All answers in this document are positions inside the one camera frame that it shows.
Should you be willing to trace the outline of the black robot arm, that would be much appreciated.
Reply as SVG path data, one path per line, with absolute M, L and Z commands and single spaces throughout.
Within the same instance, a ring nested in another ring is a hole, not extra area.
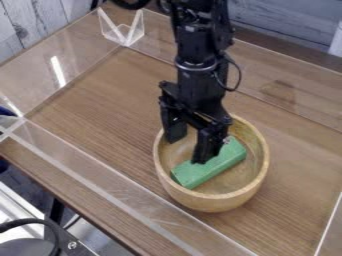
M 191 161 L 203 164 L 218 156 L 229 135 L 233 117 L 222 100 L 233 44 L 228 0 L 166 0 L 177 43 L 178 80 L 159 83 L 161 116 L 165 136 L 175 143 L 198 131 Z

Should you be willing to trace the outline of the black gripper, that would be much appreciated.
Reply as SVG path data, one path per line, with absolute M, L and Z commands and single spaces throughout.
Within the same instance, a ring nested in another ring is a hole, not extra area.
M 225 59 L 198 64 L 177 59 L 175 64 L 177 82 L 159 83 L 165 136 L 169 143 L 175 143 L 187 135 L 187 126 L 193 126 L 198 140 L 191 162 L 205 164 L 220 154 L 233 123 L 222 103 L 232 91 L 226 86 L 230 64 Z

